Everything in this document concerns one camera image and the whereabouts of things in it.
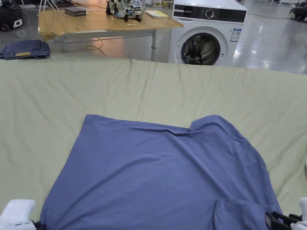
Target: wooden tabletop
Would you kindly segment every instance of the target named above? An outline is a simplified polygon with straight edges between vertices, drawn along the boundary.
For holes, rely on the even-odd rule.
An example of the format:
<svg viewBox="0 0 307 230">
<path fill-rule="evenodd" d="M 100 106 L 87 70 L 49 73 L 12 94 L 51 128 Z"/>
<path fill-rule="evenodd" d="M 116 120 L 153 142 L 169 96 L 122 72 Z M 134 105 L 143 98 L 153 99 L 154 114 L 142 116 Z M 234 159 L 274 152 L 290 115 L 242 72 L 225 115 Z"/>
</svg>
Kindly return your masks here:
<svg viewBox="0 0 307 230">
<path fill-rule="evenodd" d="M 130 31 L 150 30 L 162 28 L 183 27 L 183 25 L 169 17 L 152 18 L 144 13 L 142 21 L 129 19 L 127 22 L 122 18 L 107 15 L 105 11 L 87 10 L 86 16 L 73 17 L 66 15 L 63 10 L 42 11 L 39 13 L 38 30 L 47 40 L 66 33 L 107 30 L 107 31 Z"/>
</svg>

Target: box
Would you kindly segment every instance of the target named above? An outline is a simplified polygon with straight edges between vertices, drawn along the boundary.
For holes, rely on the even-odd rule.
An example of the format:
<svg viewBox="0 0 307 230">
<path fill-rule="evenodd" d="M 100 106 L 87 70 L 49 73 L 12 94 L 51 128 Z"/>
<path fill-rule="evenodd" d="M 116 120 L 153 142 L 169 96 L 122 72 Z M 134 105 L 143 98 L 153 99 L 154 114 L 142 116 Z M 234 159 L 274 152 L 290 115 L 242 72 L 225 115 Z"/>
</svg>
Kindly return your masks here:
<svg viewBox="0 0 307 230">
<path fill-rule="evenodd" d="M 81 9 L 79 7 L 69 7 L 69 8 L 64 8 L 65 14 L 78 17 L 78 16 L 86 16 L 85 9 Z"/>
</svg>

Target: patterned backpack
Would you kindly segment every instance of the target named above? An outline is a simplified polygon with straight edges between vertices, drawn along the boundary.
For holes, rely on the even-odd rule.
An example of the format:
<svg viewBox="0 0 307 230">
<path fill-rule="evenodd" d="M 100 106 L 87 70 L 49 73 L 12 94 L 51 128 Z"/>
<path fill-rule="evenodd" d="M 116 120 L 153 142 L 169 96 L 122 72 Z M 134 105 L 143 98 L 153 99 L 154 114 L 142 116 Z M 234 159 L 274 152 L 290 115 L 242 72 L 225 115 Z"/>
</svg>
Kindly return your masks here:
<svg viewBox="0 0 307 230">
<path fill-rule="evenodd" d="M 142 15 L 145 11 L 145 0 L 107 0 L 107 14 L 123 18 L 128 21 L 129 18 L 135 18 L 142 21 Z"/>
</svg>

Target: washing machine control panel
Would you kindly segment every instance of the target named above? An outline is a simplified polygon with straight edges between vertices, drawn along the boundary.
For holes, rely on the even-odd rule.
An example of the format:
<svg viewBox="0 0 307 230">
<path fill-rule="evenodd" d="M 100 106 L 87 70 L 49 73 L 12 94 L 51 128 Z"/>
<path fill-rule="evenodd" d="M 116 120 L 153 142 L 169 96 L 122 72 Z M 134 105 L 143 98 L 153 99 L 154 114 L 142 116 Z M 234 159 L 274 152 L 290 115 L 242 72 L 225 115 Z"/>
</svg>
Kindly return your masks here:
<svg viewBox="0 0 307 230">
<path fill-rule="evenodd" d="M 245 10 L 230 10 L 207 8 L 199 6 L 185 6 L 175 5 L 174 17 L 186 17 L 194 19 L 206 19 L 215 21 L 229 21 L 229 22 L 244 22 Z"/>
</svg>

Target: yellow cable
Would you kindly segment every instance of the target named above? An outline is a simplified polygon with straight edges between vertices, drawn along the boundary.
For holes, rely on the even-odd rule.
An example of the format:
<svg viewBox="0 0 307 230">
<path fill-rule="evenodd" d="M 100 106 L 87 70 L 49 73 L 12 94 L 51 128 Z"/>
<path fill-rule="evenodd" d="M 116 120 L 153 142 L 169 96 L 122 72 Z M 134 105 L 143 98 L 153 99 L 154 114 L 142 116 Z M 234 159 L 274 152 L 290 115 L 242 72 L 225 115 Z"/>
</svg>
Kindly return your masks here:
<svg viewBox="0 0 307 230">
<path fill-rule="evenodd" d="M 99 39 L 99 38 L 97 38 L 97 39 L 99 41 L 101 41 L 101 43 L 102 43 L 101 46 L 97 47 L 97 46 L 94 46 L 94 45 L 85 45 L 83 47 L 83 49 L 98 49 L 98 50 L 100 50 L 100 52 L 102 52 L 106 56 L 106 54 L 100 49 L 103 46 L 103 41 L 101 39 Z"/>
</svg>

